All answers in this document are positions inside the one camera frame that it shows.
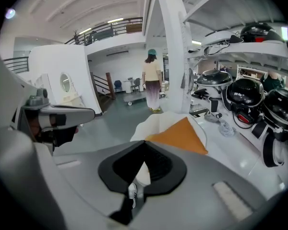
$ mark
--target green cap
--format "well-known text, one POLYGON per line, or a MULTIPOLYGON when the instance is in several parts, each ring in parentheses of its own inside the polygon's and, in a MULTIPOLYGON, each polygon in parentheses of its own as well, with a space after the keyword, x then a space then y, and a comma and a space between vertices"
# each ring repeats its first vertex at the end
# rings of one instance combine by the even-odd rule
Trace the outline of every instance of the green cap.
POLYGON ((155 55, 157 55, 157 52, 152 48, 148 51, 148 54, 155 56, 155 55))

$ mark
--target cream top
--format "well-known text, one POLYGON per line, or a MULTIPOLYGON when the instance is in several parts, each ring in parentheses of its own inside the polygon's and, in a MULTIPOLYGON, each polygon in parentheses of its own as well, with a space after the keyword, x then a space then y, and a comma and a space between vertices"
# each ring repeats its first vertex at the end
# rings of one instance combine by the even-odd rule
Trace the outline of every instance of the cream top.
POLYGON ((159 80, 157 75, 158 70, 160 70, 160 66, 156 59, 150 63, 144 63, 143 72, 145 72, 145 81, 159 80))

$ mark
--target woman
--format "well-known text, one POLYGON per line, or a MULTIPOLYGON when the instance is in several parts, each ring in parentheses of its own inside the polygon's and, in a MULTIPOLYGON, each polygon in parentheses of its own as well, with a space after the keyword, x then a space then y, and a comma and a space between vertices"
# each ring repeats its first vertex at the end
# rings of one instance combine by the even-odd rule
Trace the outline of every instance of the woman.
POLYGON ((153 112, 160 111, 159 90, 162 86, 161 70, 156 61, 156 54, 157 53, 154 49, 148 51, 148 57, 145 60, 142 72, 143 83, 146 85, 147 105, 153 112))

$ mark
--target ceiling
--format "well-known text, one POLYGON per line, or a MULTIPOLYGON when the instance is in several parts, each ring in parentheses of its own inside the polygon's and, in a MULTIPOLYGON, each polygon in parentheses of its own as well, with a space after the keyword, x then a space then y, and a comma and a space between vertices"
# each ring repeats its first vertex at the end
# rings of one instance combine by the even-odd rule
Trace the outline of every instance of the ceiling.
MULTIPOLYGON (((201 0, 183 0, 189 12, 201 0)), ((189 20, 192 39, 202 41, 208 33, 216 30, 241 28, 247 23, 267 22, 286 24, 280 10, 271 0, 209 0, 189 20)), ((165 36, 163 20, 154 36, 165 36)))
POLYGON ((143 15, 144 0, 19 0, 16 13, 78 32, 117 18, 143 15))

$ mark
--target round porthole window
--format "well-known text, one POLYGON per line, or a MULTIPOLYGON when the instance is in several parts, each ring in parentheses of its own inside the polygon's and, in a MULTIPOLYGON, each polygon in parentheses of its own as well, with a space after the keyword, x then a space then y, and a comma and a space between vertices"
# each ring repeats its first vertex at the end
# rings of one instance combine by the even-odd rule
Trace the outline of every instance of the round porthole window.
POLYGON ((61 87, 63 88, 63 90, 65 92, 69 92, 69 90, 71 89, 71 82, 70 82, 70 78, 65 73, 61 74, 60 82, 61 82, 61 87))

